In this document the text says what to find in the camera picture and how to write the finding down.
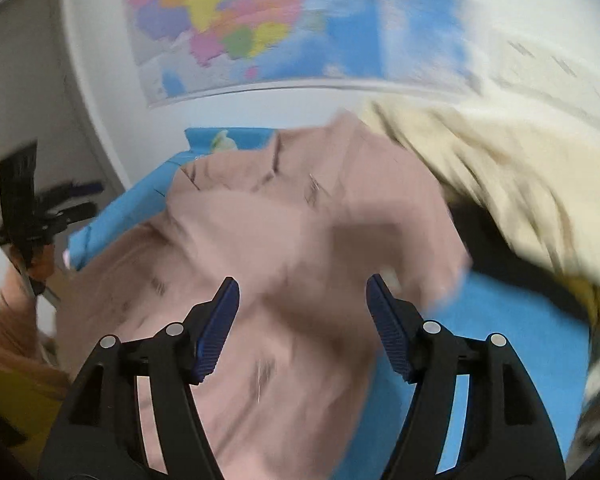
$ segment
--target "colorful map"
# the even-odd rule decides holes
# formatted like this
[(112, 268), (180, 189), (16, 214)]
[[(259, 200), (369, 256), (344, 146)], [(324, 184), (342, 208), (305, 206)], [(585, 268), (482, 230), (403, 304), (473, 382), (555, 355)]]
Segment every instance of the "colorful map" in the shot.
[(125, 1), (150, 104), (316, 78), (467, 85), (462, 0)]

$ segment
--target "pink shirt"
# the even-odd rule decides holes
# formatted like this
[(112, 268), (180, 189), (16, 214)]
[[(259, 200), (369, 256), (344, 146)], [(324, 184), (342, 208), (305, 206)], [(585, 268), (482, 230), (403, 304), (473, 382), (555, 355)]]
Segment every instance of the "pink shirt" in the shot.
[[(60, 359), (76, 374), (101, 336), (152, 336), (233, 276), (238, 315), (216, 371), (192, 389), (216, 460), (228, 480), (323, 480), (381, 351), (366, 279), (391, 269), (399, 296), (426, 308), (467, 265), (432, 174), (343, 113), (181, 168), (165, 212), (78, 273), (58, 312)], [(145, 445), (164, 470), (147, 382)]]

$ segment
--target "clothing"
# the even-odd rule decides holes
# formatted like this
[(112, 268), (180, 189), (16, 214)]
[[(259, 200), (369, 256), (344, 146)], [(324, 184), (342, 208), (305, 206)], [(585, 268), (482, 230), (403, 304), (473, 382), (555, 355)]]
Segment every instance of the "clothing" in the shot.
[(474, 272), (540, 294), (573, 319), (589, 321), (583, 304), (551, 272), (511, 251), (486, 209), (469, 199), (454, 200), (449, 207)]
[(600, 286), (591, 283), (584, 276), (558, 274), (555, 279), (562, 283), (587, 310), (589, 323), (593, 328), (600, 326)]
[(9, 267), (0, 291), (0, 417), (23, 437), (8, 447), (32, 474), (68, 386), (67, 375), (42, 360), (36, 300)]
[[(593, 398), (589, 406), (583, 410), (578, 430), (564, 464), (567, 478), (571, 478), (594, 453), (600, 454), (600, 395)], [(600, 465), (599, 459), (597, 460), (595, 456), (591, 459)]]
[(485, 206), (516, 254), (600, 285), (599, 149), (531, 124), (409, 108), (401, 98), (370, 102), (361, 117)]
[[(58, 312), (59, 357), (75, 374), (103, 334), (152, 336), (233, 276), (237, 317), (215, 372), (192, 389), (216, 460), (228, 480), (325, 479), (381, 349), (366, 279), (391, 268), (400, 297), (425, 308), (467, 265), (429, 171), (342, 114), (177, 171), (166, 211), (77, 274)], [(140, 386), (148, 457), (161, 468)]]
[(273, 135), (270, 128), (187, 128), (189, 151), (172, 156), (69, 236), (68, 268), (80, 270), (122, 233), (164, 211), (165, 196), (177, 169), (230, 141), (240, 150), (259, 150)]

